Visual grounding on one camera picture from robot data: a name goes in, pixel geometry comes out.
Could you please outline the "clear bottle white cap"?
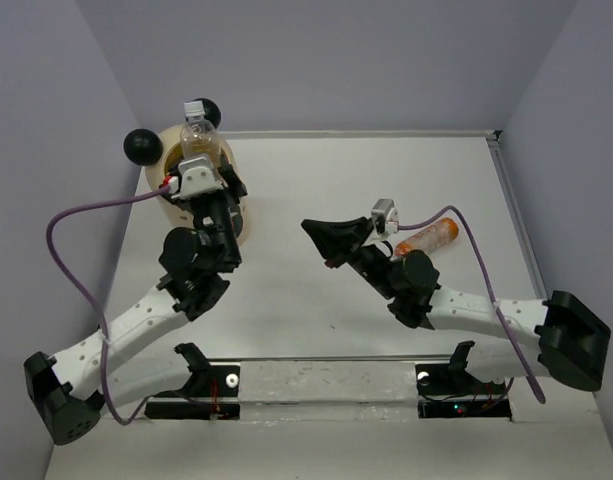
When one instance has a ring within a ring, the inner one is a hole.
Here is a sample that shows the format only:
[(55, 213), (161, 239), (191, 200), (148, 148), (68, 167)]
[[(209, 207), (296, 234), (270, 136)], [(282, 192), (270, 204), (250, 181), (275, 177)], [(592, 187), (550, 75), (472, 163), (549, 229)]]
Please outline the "clear bottle white cap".
[(180, 145), (184, 159), (207, 155), (214, 168), (221, 161), (220, 135), (217, 127), (221, 111), (207, 98), (197, 98), (184, 103), (185, 123), (180, 133)]

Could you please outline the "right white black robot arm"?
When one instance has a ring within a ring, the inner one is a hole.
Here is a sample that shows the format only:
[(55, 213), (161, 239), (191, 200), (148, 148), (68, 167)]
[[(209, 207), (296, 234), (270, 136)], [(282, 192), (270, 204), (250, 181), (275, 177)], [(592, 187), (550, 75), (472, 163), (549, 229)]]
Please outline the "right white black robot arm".
[(301, 227), (327, 267), (350, 266), (387, 300), (388, 310), (404, 326), (506, 340), (506, 362), (479, 365), (465, 357), (450, 363), (446, 379), (454, 390), (472, 390), (483, 375), (549, 376), (576, 390), (601, 389), (611, 330), (572, 293), (555, 290), (545, 300), (491, 300), (441, 285), (438, 270), (420, 250), (387, 257), (368, 218), (305, 219)]

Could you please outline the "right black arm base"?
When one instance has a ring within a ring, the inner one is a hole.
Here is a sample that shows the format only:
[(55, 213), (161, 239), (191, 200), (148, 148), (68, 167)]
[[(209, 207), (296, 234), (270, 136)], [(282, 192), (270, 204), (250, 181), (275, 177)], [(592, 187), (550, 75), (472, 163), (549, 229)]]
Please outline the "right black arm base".
[(482, 382), (466, 371), (474, 346), (474, 341), (460, 342), (447, 362), (415, 366), (421, 419), (512, 418), (513, 382)]

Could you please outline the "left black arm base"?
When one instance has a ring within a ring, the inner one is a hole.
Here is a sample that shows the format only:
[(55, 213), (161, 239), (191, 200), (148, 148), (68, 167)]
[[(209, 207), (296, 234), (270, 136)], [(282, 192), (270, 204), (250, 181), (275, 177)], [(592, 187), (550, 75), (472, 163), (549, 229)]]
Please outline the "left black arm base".
[(174, 352), (184, 358), (189, 374), (178, 390), (151, 397), (144, 409), (150, 420), (238, 420), (241, 365), (212, 362), (193, 343), (182, 343)]

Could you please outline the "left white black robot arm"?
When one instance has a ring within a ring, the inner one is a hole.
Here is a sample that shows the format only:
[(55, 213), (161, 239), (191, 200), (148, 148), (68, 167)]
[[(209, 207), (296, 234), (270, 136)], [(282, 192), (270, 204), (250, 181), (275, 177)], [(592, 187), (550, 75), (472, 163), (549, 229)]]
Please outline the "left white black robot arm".
[(132, 197), (132, 202), (161, 197), (185, 208), (189, 227), (175, 227), (166, 235), (158, 258), (163, 276), (124, 313), (106, 319), (96, 300), (98, 329), (75, 345), (53, 354), (36, 352), (24, 364), (28, 396), (56, 446), (76, 441), (90, 432), (104, 413), (122, 424), (123, 400), (113, 388), (128, 386), (130, 402), (144, 403), (149, 395), (131, 380), (112, 374), (149, 345), (187, 326), (211, 310), (226, 293), (226, 275), (242, 263), (231, 215), (247, 189), (228, 161), (214, 166), (200, 155), (181, 161), (160, 186)]

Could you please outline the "cream panda-ear waste bin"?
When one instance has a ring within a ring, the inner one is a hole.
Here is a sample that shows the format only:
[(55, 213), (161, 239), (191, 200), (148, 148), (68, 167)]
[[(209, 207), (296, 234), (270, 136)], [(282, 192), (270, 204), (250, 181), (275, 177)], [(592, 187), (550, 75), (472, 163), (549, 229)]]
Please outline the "cream panda-ear waste bin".
[[(203, 103), (207, 120), (217, 129), (222, 120), (222, 113), (217, 104), (205, 97), (197, 97), (194, 101), (201, 101)], [(183, 152), (180, 145), (181, 130), (182, 124), (178, 124), (160, 133), (149, 129), (136, 129), (126, 135), (123, 143), (124, 153), (128, 160), (144, 168), (146, 180), (151, 190), (157, 189), (164, 178), (171, 174), (174, 167), (176, 168), (179, 162), (183, 160)], [(228, 164), (232, 165), (234, 171), (243, 181), (234, 153), (226, 139), (220, 136), (219, 145), (219, 160), (222, 164), (228, 162)], [(174, 206), (162, 198), (158, 202), (172, 227), (193, 226), (192, 215), (187, 213), (187, 208)], [(246, 201), (242, 199), (239, 204), (232, 204), (229, 206), (229, 212), (237, 237), (237, 243), (239, 246), (242, 246), (248, 239), (251, 223)]]

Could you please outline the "long orange capped bottle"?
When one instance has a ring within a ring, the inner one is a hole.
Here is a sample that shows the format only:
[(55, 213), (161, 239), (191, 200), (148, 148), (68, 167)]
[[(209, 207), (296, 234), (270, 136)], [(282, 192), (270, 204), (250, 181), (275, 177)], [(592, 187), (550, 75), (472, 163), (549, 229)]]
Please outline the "long orange capped bottle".
[(458, 234), (458, 225), (451, 218), (444, 217), (399, 242), (394, 253), (397, 257), (403, 257), (409, 252), (420, 250), (430, 255), (453, 242)]

